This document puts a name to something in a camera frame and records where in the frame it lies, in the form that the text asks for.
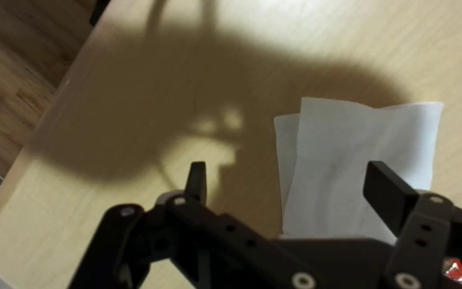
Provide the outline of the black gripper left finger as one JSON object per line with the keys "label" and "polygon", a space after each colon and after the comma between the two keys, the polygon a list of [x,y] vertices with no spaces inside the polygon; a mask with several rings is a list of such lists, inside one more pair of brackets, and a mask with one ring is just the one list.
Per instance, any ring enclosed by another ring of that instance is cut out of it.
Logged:
{"label": "black gripper left finger", "polygon": [[207,169],[204,162],[192,162],[184,185],[184,194],[199,204],[207,201]]}

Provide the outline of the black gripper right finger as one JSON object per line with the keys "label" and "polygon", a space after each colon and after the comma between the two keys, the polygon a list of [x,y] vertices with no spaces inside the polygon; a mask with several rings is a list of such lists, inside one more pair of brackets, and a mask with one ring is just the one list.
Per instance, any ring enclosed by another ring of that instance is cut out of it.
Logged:
{"label": "black gripper right finger", "polygon": [[367,164],[362,196],[393,234],[402,231],[418,201],[418,193],[382,161]]}

